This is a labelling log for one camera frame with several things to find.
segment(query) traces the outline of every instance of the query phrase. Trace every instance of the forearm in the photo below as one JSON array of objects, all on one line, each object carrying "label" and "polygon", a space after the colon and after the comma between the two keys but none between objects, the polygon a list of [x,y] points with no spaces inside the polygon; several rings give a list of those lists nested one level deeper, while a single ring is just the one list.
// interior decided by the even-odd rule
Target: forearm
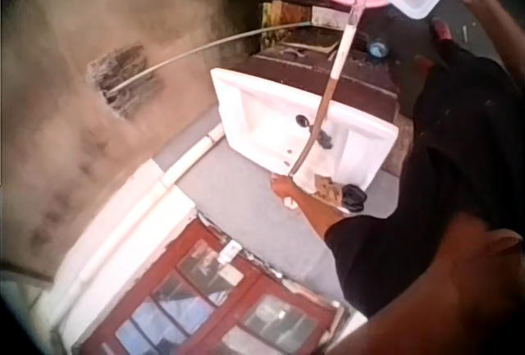
[{"label": "forearm", "polygon": [[520,83],[525,78],[525,34],[498,0],[472,0],[467,4],[480,21],[507,71]]},{"label": "forearm", "polygon": [[345,218],[339,210],[316,199],[312,195],[308,195],[299,188],[294,190],[291,198],[295,200],[321,239],[325,238],[325,233],[331,226]]}]

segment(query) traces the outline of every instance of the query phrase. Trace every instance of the white cable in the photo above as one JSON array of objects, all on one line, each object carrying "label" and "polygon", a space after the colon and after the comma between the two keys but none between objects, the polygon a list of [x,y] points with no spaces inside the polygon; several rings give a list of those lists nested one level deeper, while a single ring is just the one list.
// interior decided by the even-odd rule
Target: white cable
[{"label": "white cable", "polygon": [[196,49],[192,49],[192,50],[190,50],[188,52],[179,54],[178,56],[169,58],[169,59],[161,62],[160,64],[157,64],[156,66],[152,66],[152,67],[148,68],[147,70],[144,70],[144,71],[138,73],[137,75],[129,78],[128,80],[125,80],[124,82],[120,83],[119,85],[117,85],[113,89],[109,90],[109,93],[114,93],[117,90],[120,90],[123,87],[126,87],[131,82],[136,81],[138,78],[142,78],[143,76],[145,76],[145,75],[147,75],[147,74],[149,74],[149,73],[151,73],[153,71],[156,71],[159,68],[162,68],[163,66],[167,66],[168,64],[170,64],[170,63],[172,63],[174,61],[180,60],[181,58],[184,58],[184,57],[189,56],[191,54],[195,54],[197,52],[200,52],[201,50],[213,48],[214,46],[220,45],[222,43],[227,43],[227,42],[230,42],[230,41],[235,41],[236,39],[241,39],[241,38],[251,37],[252,35],[266,33],[268,31],[293,29],[294,27],[307,27],[309,25],[312,25],[312,22],[310,22],[310,21],[302,21],[300,23],[292,23],[290,25],[275,25],[275,26],[272,26],[272,27],[265,27],[265,28],[259,29],[259,30],[248,31],[247,33],[232,35],[232,36],[230,36],[228,38],[219,39],[219,40],[211,42],[211,43],[206,43],[203,46],[200,46],[200,47],[198,47]]}]

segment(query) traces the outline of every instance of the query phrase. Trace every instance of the black shirt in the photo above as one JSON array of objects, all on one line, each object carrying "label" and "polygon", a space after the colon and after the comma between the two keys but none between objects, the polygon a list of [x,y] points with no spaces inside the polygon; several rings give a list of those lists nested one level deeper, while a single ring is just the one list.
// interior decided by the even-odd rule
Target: black shirt
[{"label": "black shirt", "polygon": [[455,212],[524,236],[523,99],[506,72],[481,58],[433,68],[413,117],[395,212],[325,236],[345,298],[367,317],[428,268]]}]

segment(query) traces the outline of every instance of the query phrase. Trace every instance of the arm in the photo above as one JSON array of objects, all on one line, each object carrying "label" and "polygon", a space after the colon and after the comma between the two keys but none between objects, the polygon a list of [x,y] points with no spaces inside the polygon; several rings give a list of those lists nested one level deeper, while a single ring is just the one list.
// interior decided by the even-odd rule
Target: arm
[{"label": "arm", "polygon": [[290,177],[273,175],[272,190],[279,198],[292,198],[321,239],[331,226],[345,218],[337,209],[305,193]]},{"label": "arm", "polygon": [[525,78],[525,34],[498,0],[461,0],[480,21],[507,71],[520,83]]}]

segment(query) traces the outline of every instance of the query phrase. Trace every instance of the white sink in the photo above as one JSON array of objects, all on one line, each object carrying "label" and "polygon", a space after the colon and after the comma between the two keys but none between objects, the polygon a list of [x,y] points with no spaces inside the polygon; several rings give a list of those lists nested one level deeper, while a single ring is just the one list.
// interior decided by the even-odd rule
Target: white sink
[{"label": "white sink", "polygon": [[[308,140],[321,97],[270,80],[235,71],[213,69],[219,112],[230,146],[273,173],[287,175]],[[392,149],[394,125],[338,102],[331,102],[322,130],[333,147],[316,142],[294,176],[305,191],[315,191],[314,174],[366,190]]]}]

